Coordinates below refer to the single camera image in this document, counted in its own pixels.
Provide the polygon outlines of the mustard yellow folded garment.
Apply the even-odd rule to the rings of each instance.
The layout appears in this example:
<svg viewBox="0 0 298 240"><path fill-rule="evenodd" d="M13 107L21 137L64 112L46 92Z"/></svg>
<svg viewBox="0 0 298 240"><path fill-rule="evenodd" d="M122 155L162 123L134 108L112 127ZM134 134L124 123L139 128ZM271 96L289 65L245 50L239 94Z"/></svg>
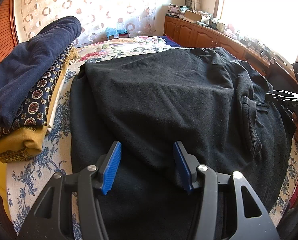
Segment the mustard yellow folded garment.
<svg viewBox="0 0 298 240"><path fill-rule="evenodd" d="M55 86L49 105L46 126L19 128L13 133L0 139L0 161L2 163L29 160L42 151L42 143L47 130L51 125L52 113L56 106L56 99L61 90L61 84L65 78L69 61L75 59L77 59L77 49L73 47L69 56L65 59L63 69Z"/></svg>

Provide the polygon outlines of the patterned navy folded garment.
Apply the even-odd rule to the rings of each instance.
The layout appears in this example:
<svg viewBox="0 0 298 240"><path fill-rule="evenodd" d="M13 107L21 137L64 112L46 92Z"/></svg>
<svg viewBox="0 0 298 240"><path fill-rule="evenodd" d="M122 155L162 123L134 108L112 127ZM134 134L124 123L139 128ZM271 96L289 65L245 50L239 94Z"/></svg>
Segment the patterned navy folded garment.
<svg viewBox="0 0 298 240"><path fill-rule="evenodd" d="M52 63L42 77L29 91L24 102L20 105L12 126L0 126L0 139L19 128L46 126L47 115L55 86L60 77L65 59L69 56L73 44L71 43Z"/></svg>

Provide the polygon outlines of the wooden sideboard cabinet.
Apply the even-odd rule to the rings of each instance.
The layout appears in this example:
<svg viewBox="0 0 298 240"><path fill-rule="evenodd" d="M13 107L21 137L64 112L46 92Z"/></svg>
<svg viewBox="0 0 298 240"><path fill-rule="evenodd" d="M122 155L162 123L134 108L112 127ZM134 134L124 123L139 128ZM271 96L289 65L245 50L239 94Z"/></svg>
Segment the wooden sideboard cabinet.
<svg viewBox="0 0 298 240"><path fill-rule="evenodd" d="M215 48L222 47L238 59L248 61L266 77L277 76L282 79L279 85L297 88L292 66L285 66L276 57L271 60L261 56L258 51L229 38L214 29L190 23L180 18L165 16L164 35L182 47Z"/></svg>

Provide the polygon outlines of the navy blue blanket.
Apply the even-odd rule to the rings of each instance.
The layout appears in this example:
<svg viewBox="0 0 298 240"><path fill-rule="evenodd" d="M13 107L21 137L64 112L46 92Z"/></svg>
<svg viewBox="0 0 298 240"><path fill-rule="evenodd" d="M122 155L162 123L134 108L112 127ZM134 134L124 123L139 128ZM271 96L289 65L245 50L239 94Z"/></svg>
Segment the navy blue blanket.
<svg viewBox="0 0 298 240"><path fill-rule="evenodd" d="M182 46L171 40L167 36L160 36L165 41L165 44L172 47L172 48L181 48Z"/></svg>

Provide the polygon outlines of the colourful floral bed cover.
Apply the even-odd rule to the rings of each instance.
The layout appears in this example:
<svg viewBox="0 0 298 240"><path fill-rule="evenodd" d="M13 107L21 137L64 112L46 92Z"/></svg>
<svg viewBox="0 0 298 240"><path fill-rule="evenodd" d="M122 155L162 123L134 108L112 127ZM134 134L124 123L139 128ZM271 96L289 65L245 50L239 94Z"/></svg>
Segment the colourful floral bed cover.
<svg viewBox="0 0 298 240"><path fill-rule="evenodd" d="M161 37L137 36L97 42L77 49L77 62L95 62L138 54L149 54L170 49Z"/></svg>

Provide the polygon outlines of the cardboard box on sideboard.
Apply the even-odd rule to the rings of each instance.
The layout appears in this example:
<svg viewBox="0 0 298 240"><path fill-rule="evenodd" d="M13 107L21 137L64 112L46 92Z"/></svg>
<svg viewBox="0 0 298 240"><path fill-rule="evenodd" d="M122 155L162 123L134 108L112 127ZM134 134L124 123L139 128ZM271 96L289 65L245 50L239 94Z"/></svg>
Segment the cardboard box on sideboard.
<svg viewBox="0 0 298 240"><path fill-rule="evenodd" d="M205 23L205 22L209 21L209 19L211 17L211 14L209 14L208 12L204 12L204 11L190 11L190 10L187 10L184 13L184 17L188 18L192 21L195 21L195 22Z"/></svg>

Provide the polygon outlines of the light blue box on bed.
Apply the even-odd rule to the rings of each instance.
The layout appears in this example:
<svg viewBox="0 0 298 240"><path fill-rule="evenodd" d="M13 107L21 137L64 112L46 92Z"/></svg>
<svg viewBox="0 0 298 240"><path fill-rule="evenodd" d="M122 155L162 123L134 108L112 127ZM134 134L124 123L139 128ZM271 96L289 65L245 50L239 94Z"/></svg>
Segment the light blue box on bed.
<svg viewBox="0 0 298 240"><path fill-rule="evenodd" d="M129 31L127 29L106 28L105 34L108 40L129 37Z"/></svg>

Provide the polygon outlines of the wooden slatted wardrobe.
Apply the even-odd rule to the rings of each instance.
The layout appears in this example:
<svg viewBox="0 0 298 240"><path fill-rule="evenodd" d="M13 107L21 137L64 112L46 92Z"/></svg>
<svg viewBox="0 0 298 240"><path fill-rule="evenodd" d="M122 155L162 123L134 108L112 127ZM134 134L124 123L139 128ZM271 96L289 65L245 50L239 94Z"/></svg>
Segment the wooden slatted wardrobe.
<svg viewBox="0 0 298 240"><path fill-rule="evenodd" d="M0 5L0 63L17 44L14 0L3 0Z"/></svg>

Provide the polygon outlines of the white circle-pattern curtain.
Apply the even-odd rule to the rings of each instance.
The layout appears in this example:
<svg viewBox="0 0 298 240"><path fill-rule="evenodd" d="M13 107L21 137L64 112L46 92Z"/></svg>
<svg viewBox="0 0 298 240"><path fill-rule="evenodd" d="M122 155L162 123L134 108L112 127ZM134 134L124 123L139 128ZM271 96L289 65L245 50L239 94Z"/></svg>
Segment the white circle-pattern curtain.
<svg viewBox="0 0 298 240"><path fill-rule="evenodd" d="M127 29L132 36L156 36L157 15L170 0L14 0L16 31L27 41L51 22L76 17L82 26L75 46L106 39L107 28Z"/></svg>

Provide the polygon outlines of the window with wooden frame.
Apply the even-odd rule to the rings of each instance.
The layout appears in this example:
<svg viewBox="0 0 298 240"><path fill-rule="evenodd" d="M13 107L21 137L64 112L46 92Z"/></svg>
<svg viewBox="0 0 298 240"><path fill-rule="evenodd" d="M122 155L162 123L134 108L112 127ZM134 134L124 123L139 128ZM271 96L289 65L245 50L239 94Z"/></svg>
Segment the window with wooden frame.
<svg viewBox="0 0 298 240"><path fill-rule="evenodd" d="M298 57L298 0L220 0L218 18L290 63Z"/></svg>

